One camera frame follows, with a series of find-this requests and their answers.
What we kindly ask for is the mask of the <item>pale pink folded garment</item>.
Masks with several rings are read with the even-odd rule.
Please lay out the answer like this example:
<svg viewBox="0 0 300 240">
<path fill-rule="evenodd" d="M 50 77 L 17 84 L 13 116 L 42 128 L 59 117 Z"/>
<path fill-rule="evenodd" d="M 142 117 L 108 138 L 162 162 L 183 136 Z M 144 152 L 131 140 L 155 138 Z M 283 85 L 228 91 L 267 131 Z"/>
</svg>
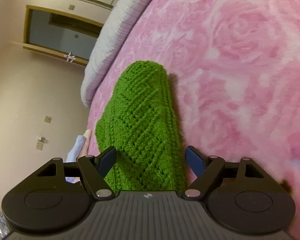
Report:
<svg viewBox="0 0 300 240">
<path fill-rule="evenodd" d="M 87 129 L 85 133 L 83 134 L 83 137 L 85 138 L 84 144 L 81 148 L 81 151 L 77 157 L 77 159 L 86 156 L 88 154 L 89 144 L 90 144 L 90 138 L 91 138 L 91 130 Z"/>
</svg>

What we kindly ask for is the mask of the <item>grey ribbed duvet roll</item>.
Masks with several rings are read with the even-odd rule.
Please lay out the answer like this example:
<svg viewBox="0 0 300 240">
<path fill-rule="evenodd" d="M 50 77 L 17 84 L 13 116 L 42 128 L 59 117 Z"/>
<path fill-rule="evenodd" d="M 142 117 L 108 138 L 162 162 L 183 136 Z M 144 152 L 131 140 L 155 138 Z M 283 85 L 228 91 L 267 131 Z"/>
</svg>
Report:
<svg viewBox="0 0 300 240">
<path fill-rule="evenodd" d="M 118 0 L 90 54 L 81 85 L 81 100 L 90 107 L 108 69 L 134 25 L 152 0 Z"/>
</svg>

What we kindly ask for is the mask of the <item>green knitted vest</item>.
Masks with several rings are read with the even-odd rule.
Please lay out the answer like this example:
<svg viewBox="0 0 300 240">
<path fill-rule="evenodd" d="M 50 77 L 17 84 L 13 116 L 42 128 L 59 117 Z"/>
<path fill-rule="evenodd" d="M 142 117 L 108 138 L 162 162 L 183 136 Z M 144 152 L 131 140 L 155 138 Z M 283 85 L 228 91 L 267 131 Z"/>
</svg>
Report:
<svg viewBox="0 0 300 240">
<path fill-rule="evenodd" d="M 121 74 L 96 123 L 100 152 L 113 146 L 117 161 L 105 177 L 114 191 L 185 188 L 181 139 L 168 74 L 152 61 L 136 61 Z"/>
</svg>

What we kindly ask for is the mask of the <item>pink floral bed blanket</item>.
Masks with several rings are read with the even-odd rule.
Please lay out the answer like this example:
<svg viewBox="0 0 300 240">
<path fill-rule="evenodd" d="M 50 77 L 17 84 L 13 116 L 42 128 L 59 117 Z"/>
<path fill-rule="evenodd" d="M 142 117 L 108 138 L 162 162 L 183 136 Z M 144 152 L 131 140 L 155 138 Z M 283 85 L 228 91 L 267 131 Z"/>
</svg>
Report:
<svg viewBox="0 0 300 240">
<path fill-rule="evenodd" d="M 170 74 L 184 145 L 249 156 L 288 183 L 300 239 L 300 0 L 152 0 L 96 91 L 89 129 L 138 60 Z"/>
</svg>

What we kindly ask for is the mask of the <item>wooden framed doorway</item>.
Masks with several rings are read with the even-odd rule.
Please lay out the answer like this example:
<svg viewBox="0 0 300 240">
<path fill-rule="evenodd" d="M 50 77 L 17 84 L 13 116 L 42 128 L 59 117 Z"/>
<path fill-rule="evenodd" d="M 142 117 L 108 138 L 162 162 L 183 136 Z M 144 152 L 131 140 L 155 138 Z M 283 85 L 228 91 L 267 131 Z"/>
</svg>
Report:
<svg viewBox="0 0 300 240">
<path fill-rule="evenodd" d="M 102 23 L 59 10 L 27 5 L 24 49 L 85 67 Z"/>
</svg>

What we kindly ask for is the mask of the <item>light blue folded garment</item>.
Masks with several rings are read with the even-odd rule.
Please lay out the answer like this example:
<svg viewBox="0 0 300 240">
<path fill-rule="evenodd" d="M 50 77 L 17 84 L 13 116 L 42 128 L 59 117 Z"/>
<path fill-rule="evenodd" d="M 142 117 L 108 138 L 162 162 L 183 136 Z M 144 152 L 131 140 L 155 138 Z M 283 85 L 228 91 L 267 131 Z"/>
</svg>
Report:
<svg viewBox="0 0 300 240">
<path fill-rule="evenodd" d="M 66 163 L 73 163 L 77 161 L 77 158 L 84 146 L 84 143 L 86 141 L 86 137 L 83 135 L 78 135 L 75 141 L 75 144 L 73 148 L 70 150 L 70 152 L 67 155 Z"/>
</svg>

